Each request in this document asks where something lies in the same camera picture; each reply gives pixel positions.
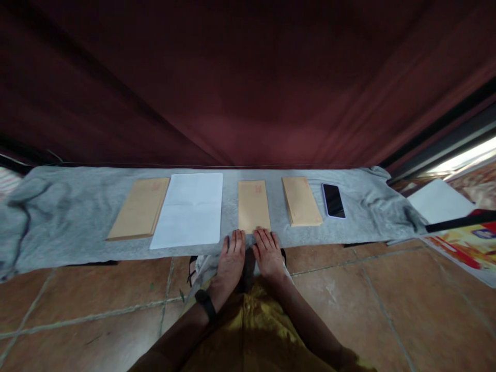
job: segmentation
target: smartwatch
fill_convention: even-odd
[[[215,311],[215,307],[210,299],[210,295],[203,289],[200,289],[197,293],[195,293],[195,299],[196,302],[198,302],[203,309],[205,309],[205,312],[208,315],[209,323],[212,323],[217,316],[217,312]]]

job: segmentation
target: brown envelope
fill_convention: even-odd
[[[148,238],[155,233],[170,178],[136,180],[107,240]]]
[[[291,226],[319,226],[323,220],[306,177],[283,177]]]
[[[238,228],[253,234],[258,226],[270,231],[265,181],[238,182]]]

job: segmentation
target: hand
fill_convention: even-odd
[[[262,277],[271,283],[278,283],[286,277],[283,257],[277,235],[261,227],[253,235],[257,244],[252,246]]]
[[[224,238],[217,276],[212,280],[208,290],[217,312],[239,283],[243,273],[245,248],[246,234],[244,231],[233,231],[231,241],[229,241],[229,236]]]

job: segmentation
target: white paper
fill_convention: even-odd
[[[172,175],[150,249],[218,243],[223,177],[222,173]]]
[[[462,218],[475,209],[467,198],[439,178],[407,199],[429,224]]]

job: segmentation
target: maroon curtain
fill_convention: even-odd
[[[4,132],[76,162],[371,166],[496,71],[493,1],[35,0],[160,119],[4,14]]]

